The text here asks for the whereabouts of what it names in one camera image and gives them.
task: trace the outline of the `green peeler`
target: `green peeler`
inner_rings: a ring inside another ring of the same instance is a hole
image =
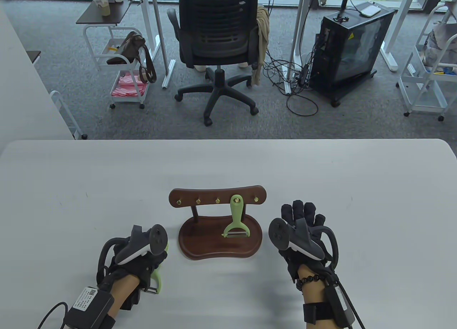
[[[224,229],[222,236],[224,237],[249,237],[250,231],[246,224],[241,222],[241,217],[243,216],[243,197],[240,195],[232,195],[230,198],[230,211],[232,212],[232,223],[227,225]],[[232,229],[243,229],[244,231],[232,231]]]
[[[168,244],[165,247],[165,252],[168,252]],[[162,289],[162,279],[160,278],[159,269],[160,265],[151,274],[151,279],[157,282],[157,288],[150,288],[154,291],[153,293],[155,294],[159,294],[160,290]]]

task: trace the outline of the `black glove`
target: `black glove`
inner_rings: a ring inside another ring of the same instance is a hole
[[[99,288],[111,291],[113,283],[127,275],[135,275],[139,278],[139,288],[147,290],[150,287],[151,274],[166,259],[167,252],[163,251],[160,255],[153,255],[151,252],[147,252],[144,256],[138,256],[126,264],[118,265],[114,262],[116,255],[124,249],[129,239],[130,237],[127,237],[125,242],[116,244],[113,247],[114,256],[111,259],[110,266],[106,269],[106,275],[104,275],[104,270],[98,271],[97,283]]]
[[[295,200],[292,206],[290,206],[290,204],[284,204],[281,207],[281,218],[291,226],[295,226],[295,221],[299,218],[305,218],[306,224],[309,227],[322,226],[325,222],[324,215],[316,215],[316,207],[313,203],[305,203],[305,205],[303,205],[301,200]],[[301,252],[292,250],[292,248],[279,251],[279,254],[286,260],[287,270],[294,281],[298,279],[297,272],[300,265],[306,265],[314,273],[321,276],[332,274],[330,268],[325,267],[328,262],[327,259],[331,259],[331,256],[327,253],[321,240],[322,233],[317,233],[315,235],[311,234],[310,236],[311,239],[324,250],[326,259],[322,261],[313,260],[303,255]]]

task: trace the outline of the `computer case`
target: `computer case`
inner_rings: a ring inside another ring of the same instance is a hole
[[[372,5],[363,3],[359,11]],[[361,16],[354,8],[325,16],[315,42],[310,87],[329,97],[333,106],[364,79],[372,76],[376,57],[394,11],[380,4],[373,17]]]

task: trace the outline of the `chair base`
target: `chair base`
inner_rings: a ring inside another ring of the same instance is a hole
[[[178,94],[175,95],[175,99],[180,102],[182,101],[182,95],[185,93],[205,92],[211,93],[208,103],[203,113],[204,124],[206,126],[212,125],[210,115],[211,111],[216,105],[217,100],[220,96],[229,96],[240,102],[245,103],[250,107],[251,115],[258,114],[256,103],[249,98],[247,95],[241,93],[238,90],[232,88],[232,86],[239,84],[243,81],[246,82],[246,86],[251,86],[252,76],[250,74],[240,74],[229,79],[225,79],[225,72],[220,67],[215,71],[211,68],[207,68],[205,72],[205,79],[210,80],[210,84],[199,84],[178,89]]]

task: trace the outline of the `wooden base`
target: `wooden base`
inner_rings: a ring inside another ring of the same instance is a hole
[[[262,243],[262,228],[258,222],[253,217],[245,215],[243,223],[248,226],[250,236],[225,238],[222,233],[230,223],[232,216],[199,216],[197,223],[194,218],[189,218],[182,225],[178,235],[181,251],[192,260],[253,256]]]

